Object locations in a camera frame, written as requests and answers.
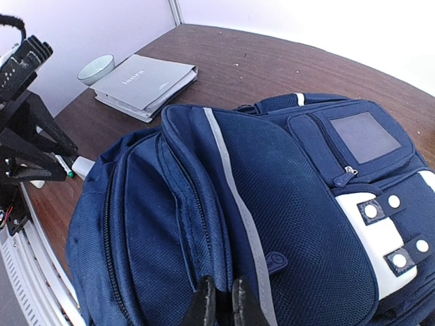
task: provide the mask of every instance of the white snap button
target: white snap button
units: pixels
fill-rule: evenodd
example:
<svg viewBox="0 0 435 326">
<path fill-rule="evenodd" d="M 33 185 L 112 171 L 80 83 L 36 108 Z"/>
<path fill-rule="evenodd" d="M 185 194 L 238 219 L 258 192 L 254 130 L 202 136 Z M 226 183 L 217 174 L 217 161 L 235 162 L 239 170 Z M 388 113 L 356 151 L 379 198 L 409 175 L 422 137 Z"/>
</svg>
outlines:
<svg viewBox="0 0 435 326">
<path fill-rule="evenodd" d="M 367 205 L 364 207 L 364 213 L 369 219 L 374 219 L 378 215 L 378 210 L 373 205 Z"/>
<path fill-rule="evenodd" d="M 418 240 L 415 246 L 417 247 L 418 251 L 421 251 L 422 253 L 425 253 L 429 250 L 429 244 L 425 240 Z"/>
<path fill-rule="evenodd" d="M 391 195 L 388 198 L 388 204 L 393 207 L 394 209 L 398 208 L 400 206 L 400 199 L 396 195 Z"/>
<path fill-rule="evenodd" d="M 405 258 L 405 256 L 403 256 L 403 255 L 401 255 L 399 253 L 397 255 L 394 255 L 394 257 L 393 257 L 393 264 L 396 265 L 396 267 L 399 267 L 399 268 L 405 267 L 406 266 L 406 258 Z"/>
</svg>

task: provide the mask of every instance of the white bowl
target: white bowl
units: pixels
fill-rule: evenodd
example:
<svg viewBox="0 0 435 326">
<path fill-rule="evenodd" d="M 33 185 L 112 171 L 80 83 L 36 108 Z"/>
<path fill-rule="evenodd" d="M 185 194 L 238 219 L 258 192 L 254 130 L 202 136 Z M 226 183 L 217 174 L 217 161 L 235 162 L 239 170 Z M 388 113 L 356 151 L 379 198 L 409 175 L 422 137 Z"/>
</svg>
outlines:
<svg viewBox="0 0 435 326">
<path fill-rule="evenodd" d="M 88 63 L 77 74 L 77 79 L 91 86 L 115 69 L 115 58 L 111 54 L 100 56 Z"/>
</svg>

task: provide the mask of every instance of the reflective strip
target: reflective strip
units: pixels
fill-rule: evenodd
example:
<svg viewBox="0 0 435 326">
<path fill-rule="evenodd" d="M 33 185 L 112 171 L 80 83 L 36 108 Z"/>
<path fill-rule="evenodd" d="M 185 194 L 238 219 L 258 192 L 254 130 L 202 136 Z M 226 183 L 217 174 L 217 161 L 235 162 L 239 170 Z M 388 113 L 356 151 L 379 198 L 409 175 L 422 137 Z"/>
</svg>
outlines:
<svg viewBox="0 0 435 326">
<path fill-rule="evenodd" d="M 435 175 L 431 171 L 419 171 L 419 175 L 423 178 L 426 184 L 435 192 Z"/>
<path fill-rule="evenodd" d="M 376 198 L 374 194 L 360 192 L 337 196 L 335 199 L 345 212 L 367 252 L 375 271 L 379 299 L 383 299 L 410 283 L 417 275 L 417 267 L 396 276 L 388 266 L 384 256 L 403 247 L 404 243 L 394 222 L 389 217 L 369 225 L 364 223 L 357 204 L 374 198 Z"/>
<path fill-rule="evenodd" d="M 303 107 L 305 105 L 305 95 L 303 93 L 293 93 L 298 97 L 298 106 Z"/>
<path fill-rule="evenodd" d="M 243 221 L 243 225 L 246 229 L 246 234 L 251 247 L 251 253 L 254 258 L 254 264 L 256 267 L 256 275 L 258 280 L 258 293 L 260 296 L 260 306 L 271 326 L 277 326 L 277 320 L 275 317 L 275 310 L 273 308 L 271 284 L 269 282 L 269 275 L 267 270 L 266 258 L 264 257 L 263 248 L 260 242 L 254 219 L 246 207 L 243 199 L 240 197 L 237 191 L 236 183 L 232 175 L 230 155 L 225 145 L 222 132 L 219 124 L 213 114 L 213 111 L 209 107 L 204 107 L 205 116 L 207 117 L 211 131 L 215 137 L 217 148 L 219 149 L 220 157 L 222 160 L 222 166 L 224 168 L 226 182 L 231 190 L 232 196 L 239 209 L 240 216 Z"/>
</svg>

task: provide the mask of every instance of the green marker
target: green marker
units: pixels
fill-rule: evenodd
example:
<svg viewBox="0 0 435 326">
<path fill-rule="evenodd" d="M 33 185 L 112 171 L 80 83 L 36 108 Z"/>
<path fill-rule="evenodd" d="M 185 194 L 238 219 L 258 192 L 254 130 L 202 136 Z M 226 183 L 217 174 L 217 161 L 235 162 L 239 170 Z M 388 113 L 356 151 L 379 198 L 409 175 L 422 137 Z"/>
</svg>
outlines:
<svg viewBox="0 0 435 326">
<path fill-rule="evenodd" d="M 57 162 L 59 162 L 59 164 L 63 167 L 63 169 L 64 169 L 65 172 L 67 173 L 68 177 L 70 177 L 70 178 L 74 178 L 74 172 L 71 171 L 71 169 L 69 168 L 69 166 L 67 165 L 67 163 L 65 163 L 65 161 L 63 160 L 62 156 L 60 156 L 60 155 L 55 155 L 54 157 L 57 159 Z"/>
</svg>

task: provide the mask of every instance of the gray book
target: gray book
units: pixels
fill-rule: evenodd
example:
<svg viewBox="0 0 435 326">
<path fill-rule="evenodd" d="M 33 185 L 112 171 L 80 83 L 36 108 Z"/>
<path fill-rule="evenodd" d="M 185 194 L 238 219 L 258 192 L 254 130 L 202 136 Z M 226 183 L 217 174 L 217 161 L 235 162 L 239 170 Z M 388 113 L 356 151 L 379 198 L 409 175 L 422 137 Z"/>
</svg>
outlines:
<svg viewBox="0 0 435 326">
<path fill-rule="evenodd" d="M 194 65 L 133 54 L 90 88 L 96 99 L 144 122 L 198 77 Z"/>
</svg>

